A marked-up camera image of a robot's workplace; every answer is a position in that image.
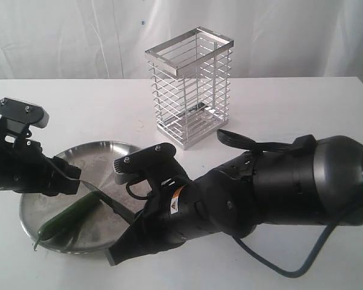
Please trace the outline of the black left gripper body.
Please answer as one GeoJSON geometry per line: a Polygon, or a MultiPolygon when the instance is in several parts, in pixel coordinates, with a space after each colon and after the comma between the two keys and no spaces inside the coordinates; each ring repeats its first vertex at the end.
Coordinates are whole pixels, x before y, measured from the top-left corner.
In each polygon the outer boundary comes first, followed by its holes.
{"type": "Polygon", "coordinates": [[[46,157],[35,142],[14,150],[0,144],[0,191],[41,193],[56,196],[75,195],[80,185],[81,169],[59,157],[46,157]]]}

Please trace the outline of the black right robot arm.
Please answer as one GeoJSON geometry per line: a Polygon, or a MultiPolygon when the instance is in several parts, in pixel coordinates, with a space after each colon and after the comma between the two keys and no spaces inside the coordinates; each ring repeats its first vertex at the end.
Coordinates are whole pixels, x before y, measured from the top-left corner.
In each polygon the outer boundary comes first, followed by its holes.
{"type": "Polygon", "coordinates": [[[226,130],[218,139],[241,149],[197,179],[160,143],[115,160],[118,172],[147,181],[150,192],[132,224],[106,250],[111,265],[224,233],[236,240],[259,224],[323,225],[317,255],[338,225],[363,225],[363,144],[346,136],[259,143],[226,130]]]}

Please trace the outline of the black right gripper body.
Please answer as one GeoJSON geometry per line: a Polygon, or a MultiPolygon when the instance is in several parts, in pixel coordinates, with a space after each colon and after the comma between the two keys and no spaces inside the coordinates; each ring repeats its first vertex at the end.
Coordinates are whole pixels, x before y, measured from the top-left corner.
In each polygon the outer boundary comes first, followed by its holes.
{"type": "Polygon", "coordinates": [[[144,207],[143,250],[155,254],[219,232],[250,234],[260,223],[251,178],[256,159],[245,152],[193,181],[177,176],[175,185],[144,207]]]}

